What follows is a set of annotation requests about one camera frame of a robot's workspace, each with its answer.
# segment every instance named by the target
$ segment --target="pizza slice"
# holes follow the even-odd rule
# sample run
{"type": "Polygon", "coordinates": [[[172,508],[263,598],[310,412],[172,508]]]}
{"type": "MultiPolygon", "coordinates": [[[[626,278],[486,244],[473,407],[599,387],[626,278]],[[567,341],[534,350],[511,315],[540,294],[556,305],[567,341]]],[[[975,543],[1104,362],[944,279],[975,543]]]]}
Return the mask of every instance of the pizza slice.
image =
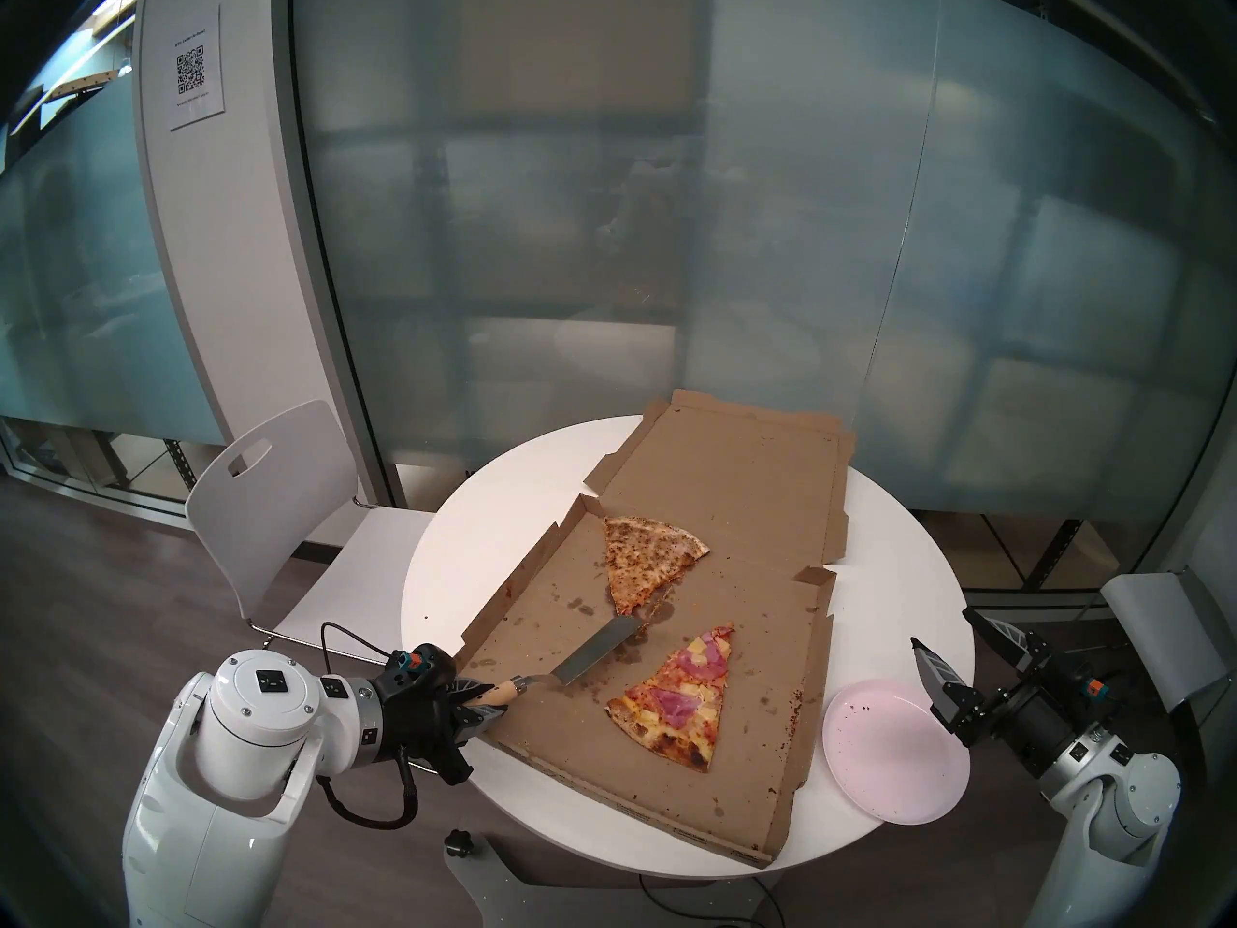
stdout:
{"type": "Polygon", "coordinates": [[[706,631],[662,664],[652,678],[606,703],[606,714],[638,745],[698,772],[709,771],[726,694],[726,624],[706,631]]]}
{"type": "Polygon", "coordinates": [[[709,551],[690,532],[651,518],[606,518],[605,536],[610,595],[620,615],[631,615],[709,551]]]}

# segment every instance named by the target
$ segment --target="white table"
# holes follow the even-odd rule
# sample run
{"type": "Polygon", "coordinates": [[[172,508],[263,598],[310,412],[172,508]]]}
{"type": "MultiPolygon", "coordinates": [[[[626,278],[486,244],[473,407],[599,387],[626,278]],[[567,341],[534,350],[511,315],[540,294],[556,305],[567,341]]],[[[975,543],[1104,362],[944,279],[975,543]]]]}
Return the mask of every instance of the white table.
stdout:
{"type": "MultiPolygon", "coordinates": [[[[550,523],[584,478],[617,449],[640,416],[584,422],[534,438],[491,462],[461,485],[429,523],[403,588],[403,645],[464,647],[464,629],[550,523]]],[[[893,496],[855,469],[846,486],[850,535],[835,563],[830,603],[833,648],[825,705],[865,678],[919,684],[914,635],[970,682],[975,642],[962,619],[966,600],[936,543],[893,496]]],[[[794,797],[790,834],[766,871],[836,851],[881,824],[842,794],[819,739],[807,783],[794,797]]],[[[473,782],[517,822],[554,844],[606,865],[680,879],[757,874],[595,802],[486,744],[470,744],[473,782]]]]}

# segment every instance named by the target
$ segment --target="pink plate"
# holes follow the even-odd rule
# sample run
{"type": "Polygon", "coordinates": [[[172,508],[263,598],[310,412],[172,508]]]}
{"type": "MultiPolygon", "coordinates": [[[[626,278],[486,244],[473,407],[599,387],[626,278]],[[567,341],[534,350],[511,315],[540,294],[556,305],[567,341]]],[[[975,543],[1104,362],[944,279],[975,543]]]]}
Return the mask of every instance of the pink plate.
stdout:
{"type": "Polygon", "coordinates": [[[882,822],[935,822],[966,791],[971,754],[930,704],[923,688],[888,678],[856,682],[829,703],[829,770],[855,804],[882,822]]]}

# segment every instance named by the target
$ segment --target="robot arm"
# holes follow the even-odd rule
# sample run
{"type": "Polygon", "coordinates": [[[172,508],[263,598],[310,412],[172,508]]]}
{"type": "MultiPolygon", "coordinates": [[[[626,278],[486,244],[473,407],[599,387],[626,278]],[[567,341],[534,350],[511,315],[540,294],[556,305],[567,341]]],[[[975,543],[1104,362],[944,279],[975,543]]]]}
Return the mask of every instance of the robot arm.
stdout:
{"type": "Polygon", "coordinates": [[[1068,664],[1032,631],[974,609],[964,615],[1019,682],[986,699],[912,638],[933,714],[966,747],[990,735],[1004,741],[1069,819],[1027,924],[1111,924],[1159,860],[1181,794],[1176,766],[1162,755],[1136,755],[1103,728],[1112,702],[1090,667],[1068,664]]]}
{"type": "Polygon", "coordinates": [[[503,709],[468,705],[490,685],[456,679],[434,646],[397,653],[375,679],[317,678],[271,651],[245,651],[181,689],[129,813],[121,851],[130,923],[259,924],[287,835],[314,780],[357,824],[398,828],[416,815],[409,761],[448,784],[471,772],[459,746],[503,709]],[[403,813],[349,812],[330,778],[393,760],[403,813]]]}

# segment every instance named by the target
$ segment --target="gray floor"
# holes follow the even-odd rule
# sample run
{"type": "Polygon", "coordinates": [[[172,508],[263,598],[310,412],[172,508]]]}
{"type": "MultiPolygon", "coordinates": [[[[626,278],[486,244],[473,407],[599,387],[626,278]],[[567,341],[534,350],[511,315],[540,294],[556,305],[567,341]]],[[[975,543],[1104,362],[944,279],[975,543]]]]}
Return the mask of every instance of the gray floor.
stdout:
{"type": "MultiPolygon", "coordinates": [[[[267,599],[266,620],[277,620],[320,572],[308,562],[289,563],[267,599]]],[[[1075,643],[1121,638],[1107,622],[1058,629],[1040,630],[1075,643]]],[[[0,890],[24,921],[85,923],[68,918],[64,907],[96,903],[101,917],[122,922],[120,836],[158,725],[189,676],[214,671],[239,647],[256,642],[195,538],[0,473],[0,789],[6,791],[0,820],[15,818],[0,834],[6,840],[0,890]],[[14,844],[21,825],[37,830],[43,846],[14,844]],[[69,882],[57,881],[48,859],[69,882]]],[[[320,666],[314,652],[291,653],[315,671],[320,666]]],[[[1129,663],[1128,653],[1110,655],[1129,663]]],[[[977,672],[981,688],[1009,681],[982,648],[977,672]]],[[[1134,730],[1143,737],[1131,741],[1163,745],[1162,713],[1138,714],[1134,730]]],[[[1019,924],[1064,820],[1002,747],[981,746],[972,758],[966,796],[940,822],[884,825],[788,872],[777,887],[787,923],[1019,924]]],[[[421,815],[397,833],[349,825],[312,797],[267,923],[480,926],[442,859],[452,828],[489,836],[528,881],[635,883],[631,875],[542,841],[468,784],[447,788],[428,776],[421,784],[421,815]]],[[[398,814],[391,766],[353,772],[336,789],[362,814],[398,814]]],[[[768,904],[757,917],[777,924],[768,904]]]]}

